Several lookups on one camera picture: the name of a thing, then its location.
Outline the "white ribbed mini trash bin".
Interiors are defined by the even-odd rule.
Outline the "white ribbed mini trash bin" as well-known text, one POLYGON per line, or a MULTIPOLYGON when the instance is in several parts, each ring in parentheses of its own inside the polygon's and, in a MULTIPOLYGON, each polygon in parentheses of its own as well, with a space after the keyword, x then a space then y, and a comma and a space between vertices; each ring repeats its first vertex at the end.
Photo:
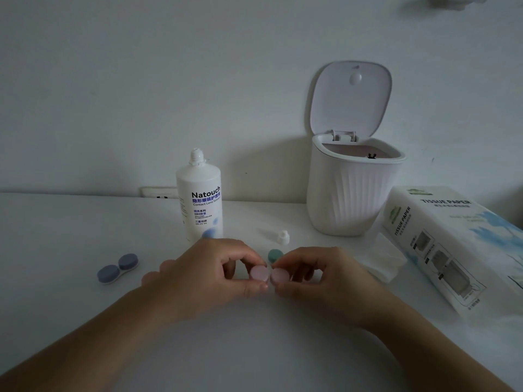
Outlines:
POLYGON ((405 154, 374 137, 392 91, 381 64, 336 61, 314 84, 306 208, 312 226, 330 236, 353 237, 374 224, 405 154))

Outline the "person's left hand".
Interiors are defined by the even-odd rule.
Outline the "person's left hand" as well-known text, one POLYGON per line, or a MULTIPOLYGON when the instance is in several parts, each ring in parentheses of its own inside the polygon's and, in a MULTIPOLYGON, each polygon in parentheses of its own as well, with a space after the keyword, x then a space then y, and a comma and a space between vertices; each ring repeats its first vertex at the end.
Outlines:
POLYGON ((140 294, 151 320, 163 326, 255 296, 229 295, 237 261, 247 269, 266 267, 251 247, 229 238, 202 238, 178 259, 162 262, 158 271, 146 273, 141 280, 140 294))

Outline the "person's right hand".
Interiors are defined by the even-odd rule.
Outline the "person's right hand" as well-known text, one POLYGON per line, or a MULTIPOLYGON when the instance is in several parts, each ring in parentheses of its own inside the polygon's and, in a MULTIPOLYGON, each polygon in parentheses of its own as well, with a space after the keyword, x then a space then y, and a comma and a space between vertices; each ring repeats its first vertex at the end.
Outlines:
POLYGON ((317 299, 302 301, 357 327, 370 329, 384 322, 397 306, 397 298, 339 247, 301 247, 283 255, 273 267, 287 270, 292 282, 317 286, 317 299))

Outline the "pink contact lens case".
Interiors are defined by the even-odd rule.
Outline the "pink contact lens case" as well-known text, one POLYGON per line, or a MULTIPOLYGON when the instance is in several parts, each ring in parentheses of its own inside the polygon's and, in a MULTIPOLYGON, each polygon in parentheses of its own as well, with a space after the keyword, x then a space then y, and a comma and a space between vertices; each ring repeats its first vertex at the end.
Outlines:
POLYGON ((252 280, 270 282, 272 285, 287 283, 290 281, 290 274, 287 270, 281 268, 268 268, 263 265, 252 267, 249 278, 252 280))

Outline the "white lens solution bottle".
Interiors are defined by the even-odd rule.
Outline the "white lens solution bottle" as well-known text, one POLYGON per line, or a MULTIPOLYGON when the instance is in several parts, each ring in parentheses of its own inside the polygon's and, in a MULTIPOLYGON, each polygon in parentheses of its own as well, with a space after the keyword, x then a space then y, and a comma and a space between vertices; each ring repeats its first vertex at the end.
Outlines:
POLYGON ((176 172, 180 210, 190 243, 224 237, 221 171, 203 151, 191 151, 189 163, 176 172))

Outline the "person's right forearm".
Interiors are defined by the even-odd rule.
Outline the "person's right forearm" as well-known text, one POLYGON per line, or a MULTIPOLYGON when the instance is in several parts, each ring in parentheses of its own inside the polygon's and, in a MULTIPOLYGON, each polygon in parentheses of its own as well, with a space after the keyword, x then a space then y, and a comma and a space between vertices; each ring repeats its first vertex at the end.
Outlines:
POLYGON ((393 354, 415 392, 515 392, 396 296, 362 307, 361 326, 393 354))

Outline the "small clear dropper bottle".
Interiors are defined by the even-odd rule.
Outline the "small clear dropper bottle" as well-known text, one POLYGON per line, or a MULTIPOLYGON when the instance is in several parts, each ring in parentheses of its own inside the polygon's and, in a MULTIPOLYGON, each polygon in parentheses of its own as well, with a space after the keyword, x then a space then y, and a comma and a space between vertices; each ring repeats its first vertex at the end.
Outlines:
POLYGON ((290 243, 290 234, 287 230, 274 231, 258 228, 257 232, 266 239, 270 240, 271 242, 278 243, 283 246, 288 245, 290 243))

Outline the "white tissue sheet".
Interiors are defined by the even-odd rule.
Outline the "white tissue sheet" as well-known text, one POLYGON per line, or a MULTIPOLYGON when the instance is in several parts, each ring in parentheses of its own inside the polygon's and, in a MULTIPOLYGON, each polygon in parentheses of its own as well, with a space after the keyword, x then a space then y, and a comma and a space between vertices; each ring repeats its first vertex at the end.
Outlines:
POLYGON ((392 282, 408 262, 404 253, 382 233, 376 235, 357 261, 383 284, 392 282))

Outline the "person's left forearm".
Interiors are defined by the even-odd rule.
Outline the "person's left forearm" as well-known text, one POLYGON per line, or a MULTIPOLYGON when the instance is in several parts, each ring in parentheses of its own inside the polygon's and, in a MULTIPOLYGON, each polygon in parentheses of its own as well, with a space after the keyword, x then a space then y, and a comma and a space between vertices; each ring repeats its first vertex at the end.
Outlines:
POLYGON ((100 392, 149 338, 184 317, 181 301, 133 290, 0 376, 0 392, 100 392))

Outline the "white wall power outlet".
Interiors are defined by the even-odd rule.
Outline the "white wall power outlet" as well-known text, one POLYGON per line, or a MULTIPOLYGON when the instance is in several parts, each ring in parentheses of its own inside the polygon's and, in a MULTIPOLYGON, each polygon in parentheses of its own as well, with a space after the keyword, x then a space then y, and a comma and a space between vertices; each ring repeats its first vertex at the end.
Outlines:
POLYGON ((167 198, 178 199, 176 187, 143 186, 140 188, 140 196, 145 198, 167 198))

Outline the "blue contact lens case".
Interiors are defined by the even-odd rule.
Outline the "blue contact lens case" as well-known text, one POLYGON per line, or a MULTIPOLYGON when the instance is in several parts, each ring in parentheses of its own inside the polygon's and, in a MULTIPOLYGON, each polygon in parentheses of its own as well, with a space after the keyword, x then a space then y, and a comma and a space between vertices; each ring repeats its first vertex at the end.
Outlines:
POLYGON ((139 266, 139 258, 134 253, 121 256, 116 264, 102 267, 96 274, 99 283, 107 285, 114 283, 122 275, 133 271, 139 266))

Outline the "white tissue paper box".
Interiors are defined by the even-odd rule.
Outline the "white tissue paper box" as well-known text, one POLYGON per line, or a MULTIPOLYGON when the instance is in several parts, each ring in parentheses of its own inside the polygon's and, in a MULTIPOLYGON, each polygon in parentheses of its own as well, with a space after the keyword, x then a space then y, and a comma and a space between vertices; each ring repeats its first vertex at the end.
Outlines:
POLYGON ((461 317, 523 316, 523 230, 446 186, 394 186, 382 221, 461 317))

